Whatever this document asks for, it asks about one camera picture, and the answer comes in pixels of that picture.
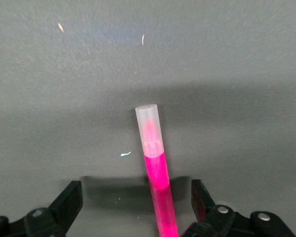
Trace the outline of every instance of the white speck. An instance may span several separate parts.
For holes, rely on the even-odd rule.
[[[62,31],[62,33],[64,32],[64,28],[60,25],[60,23],[58,23],[59,29]]]
[[[122,154],[120,154],[120,156],[121,157],[123,157],[123,156],[128,156],[129,154],[131,154],[132,152],[129,152],[129,153],[122,153]]]

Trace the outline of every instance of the gray tabletop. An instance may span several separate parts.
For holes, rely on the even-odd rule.
[[[134,108],[159,106],[182,233],[190,180],[296,234],[296,1],[0,1],[0,215],[81,180],[68,236],[157,236]]]

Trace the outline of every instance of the highlighter pen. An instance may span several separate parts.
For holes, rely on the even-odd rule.
[[[160,237],[178,237],[157,105],[135,109]]]

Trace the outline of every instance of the silver screw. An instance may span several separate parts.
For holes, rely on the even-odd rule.
[[[271,220],[271,218],[270,218],[268,215],[266,215],[265,213],[259,213],[259,214],[258,214],[258,217],[259,217],[261,220],[263,220],[263,221],[269,221],[269,220]]]
[[[220,213],[222,213],[222,214],[226,214],[226,213],[228,213],[228,209],[225,208],[224,206],[220,206],[220,207],[218,208],[218,211],[219,211]]]
[[[43,211],[41,209],[36,209],[35,212],[33,212],[32,216],[33,217],[38,217],[41,214],[43,214]]]

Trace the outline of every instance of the translucent marker cap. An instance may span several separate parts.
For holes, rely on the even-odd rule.
[[[157,105],[143,105],[135,109],[144,155],[157,157],[164,153]]]

